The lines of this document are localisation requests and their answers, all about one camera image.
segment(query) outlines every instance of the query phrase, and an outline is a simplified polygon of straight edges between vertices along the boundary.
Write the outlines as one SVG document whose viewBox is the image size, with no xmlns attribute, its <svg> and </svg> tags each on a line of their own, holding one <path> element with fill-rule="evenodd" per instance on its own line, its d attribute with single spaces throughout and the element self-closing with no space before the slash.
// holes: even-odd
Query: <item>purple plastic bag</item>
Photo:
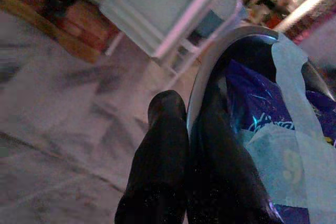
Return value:
<svg viewBox="0 0 336 224">
<path fill-rule="evenodd" d="M 294 130 L 295 126 L 276 83 L 232 60 L 225 72 L 231 125 L 257 132 L 268 123 Z M 317 115 L 323 135 L 335 146 L 336 102 L 323 94 L 307 91 L 307 99 Z"/>
</svg>

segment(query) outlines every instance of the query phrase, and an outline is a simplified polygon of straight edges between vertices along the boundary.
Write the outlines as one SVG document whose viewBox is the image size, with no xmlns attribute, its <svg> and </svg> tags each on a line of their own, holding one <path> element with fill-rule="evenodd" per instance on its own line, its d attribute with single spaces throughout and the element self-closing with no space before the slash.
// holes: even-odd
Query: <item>tiled floor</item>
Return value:
<svg viewBox="0 0 336 224">
<path fill-rule="evenodd" d="M 0 223 L 112 223 L 148 105 L 170 77 L 127 37 L 91 65 L 0 20 Z M 197 70 L 174 87 L 185 101 Z"/>
</svg>

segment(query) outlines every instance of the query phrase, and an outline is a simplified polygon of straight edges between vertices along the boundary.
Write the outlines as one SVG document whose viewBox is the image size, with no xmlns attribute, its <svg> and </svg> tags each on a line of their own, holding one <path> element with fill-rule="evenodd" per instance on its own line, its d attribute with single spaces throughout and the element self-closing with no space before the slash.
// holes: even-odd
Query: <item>marble floor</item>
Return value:
<svg viewBox="0 0 336 224">
<path fill-rule="evenodd" d="M 0 21 L 0 223 L 113 223 L 169 74 L 127 37 L 92 65 L 17 17 Z M 173 87 L 186 105 L 197 70 Z"/>
</svg>

